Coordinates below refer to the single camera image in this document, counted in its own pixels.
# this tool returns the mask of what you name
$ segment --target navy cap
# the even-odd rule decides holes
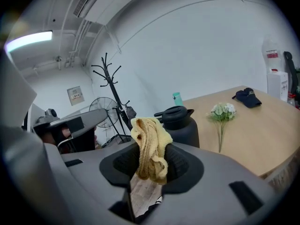
[[[244,90],[237,91],[233,99],[242,102],[246,107],[252,108],[261,105],[261,101],[255,96],[253,89],[245,88]]]

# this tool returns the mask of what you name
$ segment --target air conditioner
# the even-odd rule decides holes
[[[74,15],[107,25],[108,22],[131,0],[79,0]]]

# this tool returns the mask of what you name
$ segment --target light wood tabletop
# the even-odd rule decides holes
[[[208,121],[219,102],[231,103],[236,117],[225,127],[221,154],[233,158],[258,176],[273,171],[293,156],[300,146],[300,111],[275,97],[254,90],[261,106],[247,108],[232,99],[245,86],[184,101],[187,109],[194,109],[192,118],[197,122],[200,148],[218,153],[218,135],[214,124]]]

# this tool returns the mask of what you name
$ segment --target fluorescent lamp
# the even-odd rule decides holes
[[[39,32],[30,34],[24,37],[19,37],[9,43],[6,44],[6,50],[7,52],[11,52],[12,50],[31,44],[31,43],[37,43],[42,41],[48,41],[52,39],[52,31],[47,32]]]

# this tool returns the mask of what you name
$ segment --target yellow towel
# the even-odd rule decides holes
[[[136,174],[143,180],[166,183],[168,164],[164,156],[166,145],[173,141],[170,134],[156,118],[134,118],[131,124],[131,136],[140,147]]]

